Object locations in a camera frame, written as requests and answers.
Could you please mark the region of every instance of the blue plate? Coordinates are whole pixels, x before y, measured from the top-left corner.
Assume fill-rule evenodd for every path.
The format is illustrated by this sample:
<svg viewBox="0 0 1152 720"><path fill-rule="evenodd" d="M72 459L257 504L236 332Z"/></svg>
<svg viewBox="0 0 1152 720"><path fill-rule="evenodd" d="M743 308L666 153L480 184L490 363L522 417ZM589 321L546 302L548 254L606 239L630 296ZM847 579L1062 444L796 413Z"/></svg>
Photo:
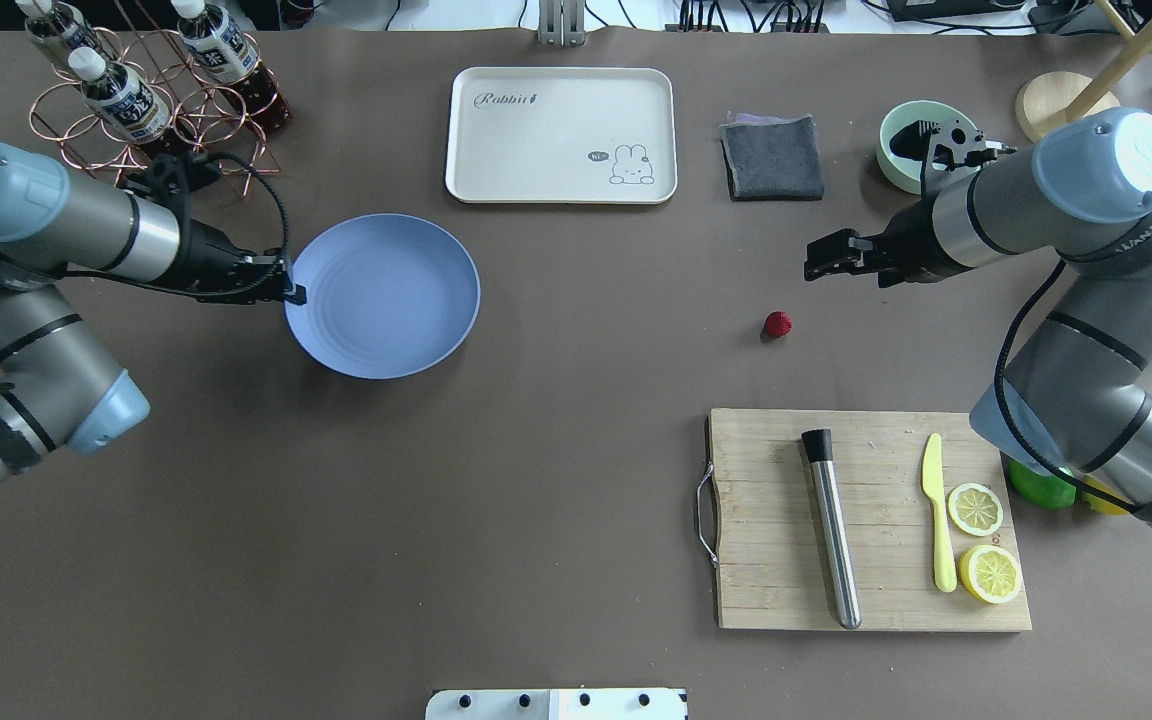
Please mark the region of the blue plate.
<svg viewBox="0 0 1152 720"><path fill-rule="evenodd" d="M479 314L479 271L450 233L411 215L362 215L310 242L285 304L301 347L356 378L419 373L452 355Z"/></svg>

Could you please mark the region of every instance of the wooden cutting board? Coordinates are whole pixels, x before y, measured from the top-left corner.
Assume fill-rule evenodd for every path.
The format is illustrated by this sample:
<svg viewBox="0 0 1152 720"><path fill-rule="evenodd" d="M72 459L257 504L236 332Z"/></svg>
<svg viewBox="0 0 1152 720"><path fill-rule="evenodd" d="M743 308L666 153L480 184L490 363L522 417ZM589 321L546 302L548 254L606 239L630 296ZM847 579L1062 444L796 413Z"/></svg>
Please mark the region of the wooden cutting board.
<svg viewBox="0 0 1152 720"><path fill-rule="evenodd" d="M812 475L799 437L831 429L847 543L861 597L861 630L1018 632L1030 629L1024 589L988 605L958 584L932 582L932 506L923 495L923 447L943 438L945 491L992 488L1005 506L993 537L950 523L955 561L993 543L1020 559L1002 462L964 414L847 414L715 409L708 452L718 498L718 623L722 628L841 630ZM1024 562L1021 562L1024 577Z"/></svg>

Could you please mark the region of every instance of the soda bottle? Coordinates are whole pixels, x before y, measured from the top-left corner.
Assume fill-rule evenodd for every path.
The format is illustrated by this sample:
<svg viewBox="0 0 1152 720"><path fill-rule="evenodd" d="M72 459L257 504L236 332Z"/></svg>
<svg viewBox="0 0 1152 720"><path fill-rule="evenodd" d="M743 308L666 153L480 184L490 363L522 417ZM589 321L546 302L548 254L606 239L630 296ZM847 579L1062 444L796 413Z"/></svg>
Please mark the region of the soda bottle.
<svg viewBox="0 0 1152 720"><path fill-rule="evenodd" d="M162 96L132 68L106 60L91 47L70 53L69 68L83 81L88 106L150 159L164 152L179 156L191 149L191 143L180 137Z"/></svg>
<svg viewBox="0 0 1152 720"><path fill-rule="evenodd" d="M29 40L61 73L69 71L69 54L79 47L91 47L105 59L114 59L100 36L83 18L82 12L73 5L52 3L52 0L17 0L17 7L26 15L24 29L29 32Z"/></svg>
<svg viewBox="0 0 1152 720"><path fill-rule="evenodd" d="M278 92L273 74L228 10L205 0L172 0L172 5L180 15L180 38L202 69L218 85L238 92L247 113L265 132L287 124L291 120L291 108ZM221 94L236 113L243 109L232 94Z"/></svg>

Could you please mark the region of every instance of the gray cloth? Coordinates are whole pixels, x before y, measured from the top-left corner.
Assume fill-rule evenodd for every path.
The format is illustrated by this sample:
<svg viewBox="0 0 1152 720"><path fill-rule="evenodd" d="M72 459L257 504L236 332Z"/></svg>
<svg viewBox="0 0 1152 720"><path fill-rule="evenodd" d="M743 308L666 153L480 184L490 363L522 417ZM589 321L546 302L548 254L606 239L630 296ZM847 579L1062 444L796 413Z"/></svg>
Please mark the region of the gray cloth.
<svg viewBox="0 0 1152 720"><path fill-rule="evenodd" d="M721 126L733 200L819 200L820 152L812 115Z"/></svg>

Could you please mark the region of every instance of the rectangular tray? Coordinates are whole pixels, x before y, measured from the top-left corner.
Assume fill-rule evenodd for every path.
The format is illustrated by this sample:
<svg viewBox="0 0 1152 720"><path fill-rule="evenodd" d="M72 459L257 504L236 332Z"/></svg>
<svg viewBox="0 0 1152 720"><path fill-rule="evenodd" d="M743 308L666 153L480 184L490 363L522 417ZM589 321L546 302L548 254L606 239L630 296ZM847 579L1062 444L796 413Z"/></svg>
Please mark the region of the rectangular tray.
<svg viewBox="0 0 1152 720"><path fill-rule="evenodd" d="M657 204L677 187L673 88L650 68L468 68L452 83L462 202Z"/></svg>
<svg viewBox="0 0 1152 720"><path fill-rule="evenodd" d="M943 439L945 491L980 483L1005 507L992 537L950 523L954 556L993 543L1016 547L1002 462L964 414L732 410L708 415L718 495L718 623L722 628L841 630L833 616L823 530L801 433L831 429L838 493L861 597L861 630L1018 632L1030 629L1024 589L988 605L958 584L932 582L932 507L919 470L927 435Z"/></svg>

